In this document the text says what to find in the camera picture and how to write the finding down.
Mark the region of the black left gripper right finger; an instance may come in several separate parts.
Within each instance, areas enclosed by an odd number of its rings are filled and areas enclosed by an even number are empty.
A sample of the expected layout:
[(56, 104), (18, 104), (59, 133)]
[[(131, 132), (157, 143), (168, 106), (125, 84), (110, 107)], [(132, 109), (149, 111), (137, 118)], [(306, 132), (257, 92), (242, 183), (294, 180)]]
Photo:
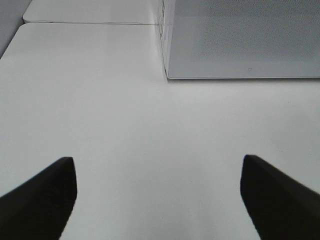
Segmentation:
[(318, 240), (320, 195), (257, 155), (245, 155), (240, 195), (262, 240)]

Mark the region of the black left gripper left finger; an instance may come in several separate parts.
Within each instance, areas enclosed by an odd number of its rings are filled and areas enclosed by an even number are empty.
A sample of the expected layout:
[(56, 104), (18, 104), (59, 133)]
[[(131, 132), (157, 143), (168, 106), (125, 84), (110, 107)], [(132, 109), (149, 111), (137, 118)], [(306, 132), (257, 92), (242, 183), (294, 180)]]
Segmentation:
[(0, 198), (2, 240), (58, 240), (77, 199), (72, 157), (62, 157)]

